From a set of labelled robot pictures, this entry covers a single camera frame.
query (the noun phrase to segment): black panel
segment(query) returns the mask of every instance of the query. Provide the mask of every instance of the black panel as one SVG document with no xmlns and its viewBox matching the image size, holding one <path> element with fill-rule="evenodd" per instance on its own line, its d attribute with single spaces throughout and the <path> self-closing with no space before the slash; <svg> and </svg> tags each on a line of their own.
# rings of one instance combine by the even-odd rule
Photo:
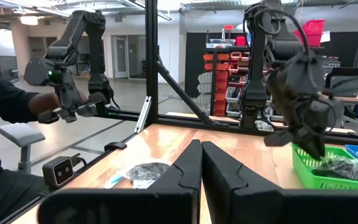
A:
<svg viewBox="0 0 358 224">
<path fill-rule="evenodd" d="M 331 41 L 321 44 L 322 55 L 339 57 L 342 67 L 353 67 L 358 48 L 358 32 L 332 32 Z"/>
</svg>

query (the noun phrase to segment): green basket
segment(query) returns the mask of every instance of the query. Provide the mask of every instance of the green basket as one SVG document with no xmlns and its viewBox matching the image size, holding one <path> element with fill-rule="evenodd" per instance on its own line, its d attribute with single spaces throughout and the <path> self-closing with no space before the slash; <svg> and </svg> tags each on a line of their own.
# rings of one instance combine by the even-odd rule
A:
<svg viewBox="0 0 358 224">
<path fill-rule="evenodd" d="M 297 145 L 292 145 L 292 163 L 303 186 L 306 189 L 358 189 L 358 181 L 337 179 L 332 177 L 320 177 L 311 171 L 321 165 L 321 161 L 316 161 Z M 338 147 L 326 146 L 326 156 L 344 156 L 354 159 L 345 150 Z"/>
</svg>

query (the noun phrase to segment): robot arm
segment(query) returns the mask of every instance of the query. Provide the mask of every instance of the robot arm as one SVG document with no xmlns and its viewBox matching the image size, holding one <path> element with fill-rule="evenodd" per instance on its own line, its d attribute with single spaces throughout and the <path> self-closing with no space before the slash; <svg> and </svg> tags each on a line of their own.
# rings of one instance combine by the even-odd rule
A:
<svg viewBox="0 0 358 224">
<path fill-rule="evenodd" d="M 288 128 L 265 138 L 267 146 L 298 144 L 310 156 L 325 155 L 323 134 L 343 114 L 341 102 L 321 98 L 323 71 L 319 59 L 309 49 L 305 33 L 291 15 L 280 10 L 279 0 L 266 0 L 251 6 L 245 18 L 252 33 L 250 84 L 242 92 L 241 126 L 254 125 L 265 104 L 261 82 L 263 64 L 272 70 L 264 78 L 277 110 Z M 288 32 L 284 16 L 294 21 L 303 35 L 304 45 Z"/>
<path fill-rule="evenodd" d="M 43 58 L 32 58 L 27 64 L 24 80 L 30 85 L 54 87 L 62 106 L 58 113 L 48 111 L 40 114 L 41 123 L 52 123 L 57 121 L 59 116 L 67 122 L 72 122 L 76 120 L 75 113 L 81 116 L 93 116 L 96 112 L 103 113 L 105 104 L 113 100 L 114 92 L 104 75 L 101 38 L 105 25 L 106 20 L 100 12 L 75 11 L 61 39 L 52 43 Z M 73 77 L 67 69 L 77 62 L 77 47 L 83 32 L 87 33 L 91 46 L 89 102 L 81 101 Z"/>
</svg>

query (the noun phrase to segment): plastic bag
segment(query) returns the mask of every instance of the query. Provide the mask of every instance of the plastic bag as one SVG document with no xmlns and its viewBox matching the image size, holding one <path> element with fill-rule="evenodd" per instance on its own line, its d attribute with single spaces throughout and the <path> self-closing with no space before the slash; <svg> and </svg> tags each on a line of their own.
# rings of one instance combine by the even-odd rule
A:
<svg viewBox="0 0 358 224">
<path fill-rule="evenodd" d="M 169 165 L 162 162 L 150 162 L 139 164 L 123 173 L 123 176 L 130 179 L 135 189 L 146 189 L 169 169 Z"/>
<path fill-rule="evenodd" d="M 322 164 L 312 171 L 314 175 L 358 180 L 358 160 L 343 156 L 325 157 Z"/>
</svg>

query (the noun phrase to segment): black metal beam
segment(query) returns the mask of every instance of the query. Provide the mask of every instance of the black metal beam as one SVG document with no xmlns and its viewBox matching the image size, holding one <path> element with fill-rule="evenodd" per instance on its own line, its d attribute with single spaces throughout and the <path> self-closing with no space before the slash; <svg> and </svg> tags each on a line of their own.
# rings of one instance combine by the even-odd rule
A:
<svg viewBox="0 0 358 224">
<path fill-rule="evenodd" d="M 203 111 L 200 110 L 200 108 L 193 102 L 193 100 L 187 95 L 187 93 L 183 91 L 182 88 L 180 88 L 180 86 L 178 85 L 178 83 L 169 75 L 168 70 L 162 65 L 162 61 L 160 58 L 159 63 L 157 63 L 157 71 L 204 124 L 212 124 L 212 121 L 209 119 L 208 115 L 206 115 Z"/>
<path fill-rule="evenodd" d="M 214 115 L 215 112 L 215 91 L 216 91 L 216 64 L 218 63 L 218 53 L 213 52 L 212 61 L 212 85 L 211 85 L 211 102 L 209 104 L 209 115 Z"/>
<path fill-rule="evenodd" d="M 146 93 L 152 97 L 147 122 L 154 123 L 158 116 L 157 76 L 157 0 L 145 2 L 146 21 Z"/>
<path fill-rule="evenodd" d="M 157 124 L 165 124 L 165 125 L 173 125 L 184 128 L 195 128 L 195 129 L 205 129 L 210 131 L 222 131 L 229 133 L 237 133 L 237 134 L 250 134 L 254 136 L 268 136 L 272 134 L 272 132 L 268 131 L 259 131 L 252 128 L 240 128 L 238 126 L 233 126 L 230 123 L 222 122 L 222 124 L 226 125 L 205 125 L 201 121 L 195 121 L 193 119 L 176 117 L 173 116 L 159 116 L 156 121 Z M 328 144 L 355 144 L 358 145 L 358 138 L 352 138 L 349 134 L 341 134 L 341 133 L 325 133 L 324 141 Z"/>
</svg>

